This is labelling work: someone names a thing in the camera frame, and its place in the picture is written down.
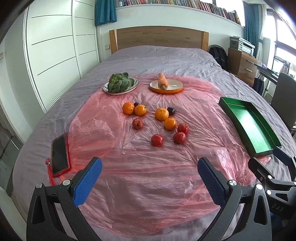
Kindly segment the row of books on shelf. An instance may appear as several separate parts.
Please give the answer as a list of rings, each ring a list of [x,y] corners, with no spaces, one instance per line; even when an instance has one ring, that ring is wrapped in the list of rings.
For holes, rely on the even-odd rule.
[[[208,13],[221,16],[226,18],[238,25],[242,25],[239,18],[237,8],[242,7],[243,3],[240,3],[239,6],[235,6],[234,9],[227,9],[227,6],[222,6],[221,4],[225,1],[220,1],[220,5],[217,5],[218,1],[198,1],[198,0],[176,0],[176,1],[160,1],[160,0],[135,0],[135,1],[115,1],[117,8],[125,6],[134,6],[134,5],[143,5],[143,4],[165,4],[170,6],[182,6],[191,9],[198,9],[201,11],[206,11]]]

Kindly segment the desk by window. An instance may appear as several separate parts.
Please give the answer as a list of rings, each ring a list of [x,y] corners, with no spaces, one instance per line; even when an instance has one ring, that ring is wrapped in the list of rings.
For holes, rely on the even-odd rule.
[[[279,74],[274,72],[273,70],[268,69],[264,64],[259,62],[258,64],[254,63],[259,74],[267,78],[270,82],[277,85]]]

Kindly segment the orange rimmed plate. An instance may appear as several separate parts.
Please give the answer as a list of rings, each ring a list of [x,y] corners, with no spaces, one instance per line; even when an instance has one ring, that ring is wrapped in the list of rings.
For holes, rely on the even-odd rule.
[[[159,94],[175,94],[181,92],[184,88],[184,84],[175,79],[167,79],[168,88],[166,90],[160,89],[158,87],[158,80],[154,80],[149,83],[150,90],[159,93]]]

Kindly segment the teal curtain right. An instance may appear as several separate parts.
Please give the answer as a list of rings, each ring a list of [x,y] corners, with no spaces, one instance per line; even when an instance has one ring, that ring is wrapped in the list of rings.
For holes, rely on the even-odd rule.
[[[265,20],[265,5],[248,4],[243,2],[245,27],[244,39],[255,46],[253,56],[258,53],[259,44],[262,43],[262,28]]]

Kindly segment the grey printer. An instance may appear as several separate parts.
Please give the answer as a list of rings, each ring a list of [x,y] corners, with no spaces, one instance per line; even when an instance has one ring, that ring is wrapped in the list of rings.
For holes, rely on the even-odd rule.
[[[230,37],[230,48],[245,52],[248,55],[253,56],[255,45],[251,44],[241,37],[233,36]]]

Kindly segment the white plate with greens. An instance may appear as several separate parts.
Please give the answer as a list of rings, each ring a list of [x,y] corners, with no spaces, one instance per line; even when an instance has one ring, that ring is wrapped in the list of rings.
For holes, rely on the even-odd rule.
[[[114,75],[103,86],[103,90],[110,95],[120,95],[132,91],[138,84],[137,78]]]

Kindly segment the pink plastic sheet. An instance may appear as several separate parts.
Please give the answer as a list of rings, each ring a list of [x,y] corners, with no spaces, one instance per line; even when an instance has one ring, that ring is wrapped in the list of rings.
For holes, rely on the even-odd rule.
[[[198,172],[206,157],[228,179],[247,186],[255,176],[248,169],[249,155],[232,121],[218,102],[223,92],[211,82],[182,77],[184,89],[173,95],[152,92],[142,78],[136,90],[111,96],[98,90],[82,106],[68,131],[72,178],[93,157],[103,170],[86,202],[79,208],[93,228],[124,237],[142,237],[213,213],[215,205]],[[143,104],[143,116],[122,112],[126,102]],[[155,118],[158,108],[175,108],[177,126],[168,131]],[[135,130],[140,118],[144,127]],[[189,126],[184,144],[173,136],[180,123]],[[151,137],[162,135],[161,147]]]

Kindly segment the green rectangular tray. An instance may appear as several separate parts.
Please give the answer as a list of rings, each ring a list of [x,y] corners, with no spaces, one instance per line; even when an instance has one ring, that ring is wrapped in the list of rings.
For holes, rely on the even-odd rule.
[[[219,105],[233,122],[250,157],[264,157],[272,154],[274,148],[282,147],[276,133],[253,103],[221,97]]]

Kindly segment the dark plum right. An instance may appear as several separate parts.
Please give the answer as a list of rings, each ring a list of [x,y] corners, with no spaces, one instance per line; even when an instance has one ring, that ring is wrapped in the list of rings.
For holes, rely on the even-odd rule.
[[[168,111],[169,115],[174,115],[176,110],[173,107],[168,107],[167,111]]]

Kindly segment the grey purple bed sheet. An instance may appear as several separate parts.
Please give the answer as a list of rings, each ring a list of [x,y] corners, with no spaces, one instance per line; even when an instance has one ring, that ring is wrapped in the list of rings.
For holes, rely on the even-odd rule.
[[[13,170],[12,200],[22,218],[27,218],[37,183],[48,183],[45,160],[54,138],[69,129],[88,98],[107,81],[112,72],[144,77],[163,72],[194,76],[215,84],[227,97],[253,102],[280,139],[285,152],[295,155],[295,141],[276,111],[253,89],[224,71],[201,49],[137,46],[120,50],[90,70],[45,114],[17,157]]]

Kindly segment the wooden headboard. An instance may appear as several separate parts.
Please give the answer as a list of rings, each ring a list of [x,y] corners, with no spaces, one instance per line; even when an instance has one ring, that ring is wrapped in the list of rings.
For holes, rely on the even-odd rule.
[[[162,46],[197,48],[204,51],[209,47],[209,33],[189,28],[171,26],[140,26],[109,31],[110,50],[135,46]]]

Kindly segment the dark blue bag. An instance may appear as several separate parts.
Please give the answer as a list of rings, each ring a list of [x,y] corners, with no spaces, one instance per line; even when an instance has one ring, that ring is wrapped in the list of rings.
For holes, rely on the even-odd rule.
[[[264,91],[264,78],[255,78],[252,89],[259,95],[262,95]]]

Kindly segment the orange carrot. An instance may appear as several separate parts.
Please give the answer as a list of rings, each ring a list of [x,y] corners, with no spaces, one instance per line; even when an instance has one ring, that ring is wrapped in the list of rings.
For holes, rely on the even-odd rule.
[[[168,81],[163,73],[158,74],[158,88],[162,90],[168,88]]]

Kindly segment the wooden drawer chest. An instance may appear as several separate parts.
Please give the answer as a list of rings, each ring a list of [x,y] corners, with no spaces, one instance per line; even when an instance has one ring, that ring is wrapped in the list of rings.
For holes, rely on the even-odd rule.
[[[259,61],[240,50],[228,48],[227,70],[237,78],[253,87]]]

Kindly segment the large centre orange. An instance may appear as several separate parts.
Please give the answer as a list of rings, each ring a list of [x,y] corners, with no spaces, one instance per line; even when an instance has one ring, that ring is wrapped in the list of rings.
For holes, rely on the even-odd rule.
[[[165,108],[158,108],[155,111],[154,116],[158,121],[165,121],[169,117],[169,112]]]

